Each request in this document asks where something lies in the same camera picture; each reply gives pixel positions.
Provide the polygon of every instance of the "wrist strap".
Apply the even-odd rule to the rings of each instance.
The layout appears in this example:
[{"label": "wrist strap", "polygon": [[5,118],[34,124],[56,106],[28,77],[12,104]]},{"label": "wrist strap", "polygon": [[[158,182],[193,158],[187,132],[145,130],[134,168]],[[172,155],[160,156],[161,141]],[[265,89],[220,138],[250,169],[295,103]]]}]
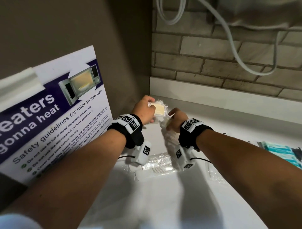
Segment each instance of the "wrist strap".
[{"label": "wrist strap", "polygon": [[194,146],[195,149],[198,149],[196,138],[205,130],[213,129],[195,118],[188,119],[180,126],[178,141],[182,147]]},{"label": "wrist strap", "polygon": [[142,134],[143,124],[140,118],[135,114],[123,114],[114,119],[107,130],[115,129],[126,137],[126,146],[133,149],[135,146],[141,146],[144,142]]}]

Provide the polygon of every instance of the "black wristband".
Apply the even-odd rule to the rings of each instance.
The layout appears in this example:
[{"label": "black wristband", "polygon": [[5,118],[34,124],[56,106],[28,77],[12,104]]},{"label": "black wristband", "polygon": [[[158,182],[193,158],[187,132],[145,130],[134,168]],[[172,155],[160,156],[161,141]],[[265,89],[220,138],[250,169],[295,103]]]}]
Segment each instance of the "black wristband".
[{"label": "black wristband", "polygon": [[[142,134],[143,124],[140,118],[137,115],[130,114],[136,118],[140,124],[131,134],[127,131],[126,127],[119,123],[112,123],[107,130],[115,129],[126,137],[126,148],[133,149],[135,146],[141,146],[144,142],[144,136]],[[121,119],[127,115],[121,115],[116,119]]]},{"label": "black wristband", "polygon": [[198,149],[196,138],[205,130],[213,130],[211,127],[204,125],[202,122],[200,122],[202,124],[198,122],[200,121],[197,119],[188,119],[181,124],[178,141],[182,147],[189,148],[190,146],[194,146],[195,149]]}]

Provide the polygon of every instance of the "thin black wire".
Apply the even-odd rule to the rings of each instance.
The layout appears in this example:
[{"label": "thin black wire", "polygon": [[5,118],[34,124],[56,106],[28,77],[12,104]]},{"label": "thin black wire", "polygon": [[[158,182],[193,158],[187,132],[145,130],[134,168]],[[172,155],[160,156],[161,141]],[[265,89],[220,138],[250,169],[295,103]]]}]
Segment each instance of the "thin black wire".
[{"label": "thin black wire", "polygon": [[209,160],[203,159],[203,158],[200,158],[200,157],[192,157],[192,158],[190,159],[190,161],[191,161],[192,159],[200,159],[200,160],[204,160],[204,161],[210,162]]},{"label": "thin black wire", "polygon": [[132,156],[132,155],[126,155],[126,156],[121,156],[121,157],[119,157],[118,159],[120,159],[120,158],[122,158],[122,157],[132,157],[132,158],[135,158],[135,156]]}]

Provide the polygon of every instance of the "microwave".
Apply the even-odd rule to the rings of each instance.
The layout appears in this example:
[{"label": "microwave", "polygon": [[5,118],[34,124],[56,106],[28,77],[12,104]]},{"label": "microwave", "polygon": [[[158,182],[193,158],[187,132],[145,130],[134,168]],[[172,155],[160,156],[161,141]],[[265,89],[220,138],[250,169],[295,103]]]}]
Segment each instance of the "microwave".
[{"label": "microwave", "polygon": [[100,82],[98,68],[93,65],[68,79],[60,81],[59,86],[71,106],[78,98]]}]

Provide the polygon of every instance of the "power cord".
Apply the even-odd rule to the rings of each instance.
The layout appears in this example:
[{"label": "power cord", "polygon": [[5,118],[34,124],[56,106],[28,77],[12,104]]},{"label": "power cord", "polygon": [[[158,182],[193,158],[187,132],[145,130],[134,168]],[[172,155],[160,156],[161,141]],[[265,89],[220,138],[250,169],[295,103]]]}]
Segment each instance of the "power cord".
[{"label": "power cord", "polygon": [[[243,61],[239,57],[239,55],[237,53],[237,50],[236,50],[236,47],[234,45],[232,33],[231,33],[230,28],[227,25],[226,21],[223,19],[223,17],[206,0],[198,0],[198,1],[201,2],[217,18],[217,20],[221,23],[222,27],[224,28],[224,30],[226,32],[227,38],[229,39],[233,55],[234,55],[235,59],[237,60],[238,64],[244,70],[246,70],[249,73],[252,73],[254,75],[257,75],[257,76],[267,76],[269,74],[272,74],[275,71],[275,69],[277,68],[277,46],[278,46],[278,42],[279,42],[280,32],[277,33],[275,43],[274,43],[274,55],[273,55],[273,67],[272,67],[272,69],[268,72],[256,72],[256,71],[250,69],[248,66],[246,66],[245,63],[243,63]],[[186,5],[186,0],[180,0],[179,9],[178,9],[178,13],[177,13],[176,17],[172,20],[167,20],[165,18],[164,12],[163,12],[162,0],[156,0],[156,6],[157,6],[159,16],[161,17],[161,19],[167,25],[173,25],[173,24],[175,24],[176,22],[179,21],[179,19],[182,17],[182,14],[184,13],[185,5]]]},{"label": "power cord", "polygon": [[122,158],[122,157],[132,157],[132,158],[135,158],[135,156],[132,156],[132,155],[125,155],[125,156],[121,156],[121,157],[119,157],[118,159],[120,159],[120,158]]},{"label": "power cord", "polygon": [[210,162],[209,160],[203,159],[203,158],[200,158],[200,157],[192,157],[192,158],[190,158],[190,161],[191,161],[192,159],[200,159],[200,160],[204,160],[204,161]]}]

